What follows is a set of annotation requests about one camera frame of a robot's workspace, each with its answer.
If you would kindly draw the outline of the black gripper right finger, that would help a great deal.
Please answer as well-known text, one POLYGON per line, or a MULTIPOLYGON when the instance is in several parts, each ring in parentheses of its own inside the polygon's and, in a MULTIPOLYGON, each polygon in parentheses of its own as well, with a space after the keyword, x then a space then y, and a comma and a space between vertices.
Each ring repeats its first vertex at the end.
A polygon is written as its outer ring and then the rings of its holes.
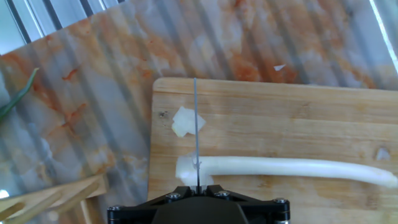
POLYGON ((202 195, 218 198, 236 203, 243 211, 246 218, 263 216, 261 223, 291 224, 290 202, 285 198, 274 198, 272 200, 259 200, 243 194, 232 192, 222 188, 220 185, 209 185, 201 188, 202 195))

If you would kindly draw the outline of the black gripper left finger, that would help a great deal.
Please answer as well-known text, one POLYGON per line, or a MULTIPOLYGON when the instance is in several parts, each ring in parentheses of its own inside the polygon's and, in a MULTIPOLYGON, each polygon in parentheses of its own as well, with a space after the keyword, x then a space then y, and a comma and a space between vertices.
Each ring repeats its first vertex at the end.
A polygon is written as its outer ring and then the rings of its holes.
POLYGON ((193 196, 196 192, 190 187, 179 186, 173 192, 134 207, 114 205, 107 209, 108 224, 150 224, 161 206, 193 196))

